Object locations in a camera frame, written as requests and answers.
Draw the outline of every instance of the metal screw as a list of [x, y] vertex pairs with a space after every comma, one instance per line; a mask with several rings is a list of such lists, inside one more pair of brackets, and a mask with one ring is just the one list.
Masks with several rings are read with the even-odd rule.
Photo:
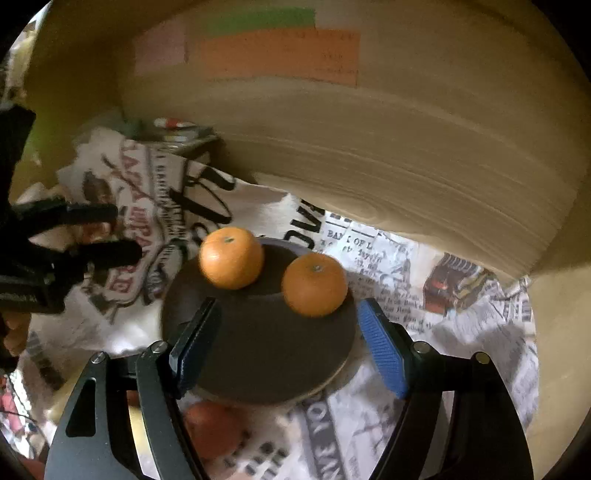
[[414, 342], [413, 348], [417, 353], [428, 353], [431, 350], [431, 345], [427, 342], [423, 342], [422, 340], [418, 342]]
[[90, 361], [94, 364], [99, 364], [101, 363], [105, 358], [107, 358], [106, 354], [104, 352], [98, 352], [95, 353], [92, 358], [90, 359]]
[[491, 357], [489, 357], [489, 356], [488, 356], [486, 353], [484, 353], [484, 352], [478, 352], [478, 353], [476, 354], [476, 361], [477, 361], [479, 364], [486, 365], [486, 364], [490, 363], [490, 361], [491, 361]]
[[154, 342], [150, 345], [150, 350], [154, 353], [163, 353], [168, 348], [168, 344], [164, 340], [158, 340], [158, 342]]

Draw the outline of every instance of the red object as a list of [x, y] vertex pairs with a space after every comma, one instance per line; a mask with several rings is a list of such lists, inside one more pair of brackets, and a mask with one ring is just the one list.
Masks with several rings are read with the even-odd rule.
[[[4, 392], [0, 400], [0, 406], [2, 407], [2, 410], [17, 411], [17, 406], [15, 405], [14, 399], [9, 392]], [[23, 425], [21, 419], [18, 416], [8, 414], [7, 418], [8, 424], [10, 425], [10, 429], [13, 433], [16, 433], [22, 429]]]
[[211, 401], [193, 405], [185, 412], [184, 421], [193, 448], [204, 460], [229, 455], [242, 439], [241, 415]]

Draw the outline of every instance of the pink sticky note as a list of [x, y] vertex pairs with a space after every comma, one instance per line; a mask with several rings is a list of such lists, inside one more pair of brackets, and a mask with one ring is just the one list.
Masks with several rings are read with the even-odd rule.
[[146, 30], [134, 38], [135, 74], [145, 75], [187, 61], [185, 22], [181, 16]]

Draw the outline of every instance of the newspaper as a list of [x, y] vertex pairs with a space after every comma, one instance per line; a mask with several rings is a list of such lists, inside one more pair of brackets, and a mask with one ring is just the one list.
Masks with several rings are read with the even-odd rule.
[[[526, 278], [503, 292], [489, 271], [469, 261], [205, 163], [97, 128], [59, 172], [72, 199], [119, 208], [116, 225], [87, 226], [77, 232], [79, 241], [134, 238], [144, 256], [135, 267], [75, 287], [60, 317], [34, 316], [20, 371], [39, 414], [89, 350], [122, 355], [159, 339], [160, 308], [176, 272], [209, 232], [236, 225], [335, 257], [355, 299], [375, 297], [413, 339], [448, 355], [487, 351], [527, 427], [537, 408], [538, 360]], [[449, 398], [444, 405], [449, 415]], [[282, 410], [250, 412], [239, 449], [207, 467], [214, 479], [366, 479], [401, 408], [358, 333], [346, 368], [324, 391]], [[142, 467], [158, 478], [151, 458], [142, 458]]]

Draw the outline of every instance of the blurry fruit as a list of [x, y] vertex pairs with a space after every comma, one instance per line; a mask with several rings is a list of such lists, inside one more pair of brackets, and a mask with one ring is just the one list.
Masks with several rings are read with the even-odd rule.
[[243, 420], [238, 412], [211, 401], [189, 408], [184, 422], [195, 451], [204, 460], [229, 455], [242, 439]]

